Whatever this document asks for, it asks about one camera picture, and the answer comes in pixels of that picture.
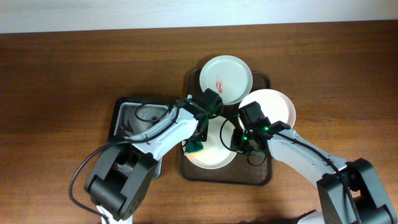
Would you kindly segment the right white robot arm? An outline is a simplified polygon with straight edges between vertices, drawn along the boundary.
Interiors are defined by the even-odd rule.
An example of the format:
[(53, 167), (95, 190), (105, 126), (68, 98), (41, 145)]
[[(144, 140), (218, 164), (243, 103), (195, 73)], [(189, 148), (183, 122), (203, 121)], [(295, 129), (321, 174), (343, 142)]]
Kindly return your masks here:
[(257, 123), (247, 131), (235, 129), (231, 147), (238, 151), (250, 141), (317, 188), (322, 209), (302, 215), (297, 223), (397, 223), (397, 212), (369, 161), (336, 157), (281, 121)]

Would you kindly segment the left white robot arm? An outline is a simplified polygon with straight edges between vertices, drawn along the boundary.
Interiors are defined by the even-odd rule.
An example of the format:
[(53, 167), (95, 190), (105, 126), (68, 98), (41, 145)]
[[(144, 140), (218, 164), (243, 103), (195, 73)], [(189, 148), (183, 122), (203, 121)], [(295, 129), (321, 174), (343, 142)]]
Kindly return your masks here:
[(176, 101), (151, 128), (132, 136), (113, 136), (90, 154), (98, 156), (84, 190), (96, 205), (95, 215), (103, 223), (126, 223), (140, 206), (156, 167), (175, 145), (204, 132), (221, 100)]

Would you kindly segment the yellow green sponge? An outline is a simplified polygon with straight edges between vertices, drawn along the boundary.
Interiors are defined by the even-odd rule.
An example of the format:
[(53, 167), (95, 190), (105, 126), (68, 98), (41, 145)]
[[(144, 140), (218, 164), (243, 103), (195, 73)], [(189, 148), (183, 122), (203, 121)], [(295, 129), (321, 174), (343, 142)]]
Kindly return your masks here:
[(189, 141), (185, 145), (184, 154), (194, 155), (199, 154), (204, 151), (203, 143), (200, 141)]

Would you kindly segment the pink plate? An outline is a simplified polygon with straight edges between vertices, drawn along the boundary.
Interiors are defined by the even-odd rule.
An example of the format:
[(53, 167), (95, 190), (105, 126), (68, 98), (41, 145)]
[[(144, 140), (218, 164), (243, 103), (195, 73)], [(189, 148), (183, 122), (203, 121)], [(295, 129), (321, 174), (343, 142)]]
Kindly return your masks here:
[(239, 104), (242, 108), (253, 101), (257, 102), (263, 113), (260, 118), (268, 117), (270, 123), (282, 121), (291, 128), (296, 122), (296, 110), (292, 101), (283, 93), (271, 90), (260, 89), (249, 93)]

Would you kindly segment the cream white plate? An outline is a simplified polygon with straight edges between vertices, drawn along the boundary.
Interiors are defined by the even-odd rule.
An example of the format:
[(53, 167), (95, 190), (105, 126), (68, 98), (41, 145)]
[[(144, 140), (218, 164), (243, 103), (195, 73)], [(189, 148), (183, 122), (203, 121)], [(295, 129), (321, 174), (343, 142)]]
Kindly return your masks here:
[(183, 155), (190, 162), (203, 169), (219, 169), (229, 164), (236, 153), (224, 147), (220, 140), (220, 129), (226, 118), (219, 116), (209, 120), (207, 140), (202, 142), (203, 149), (198, 152), (185, 153)]

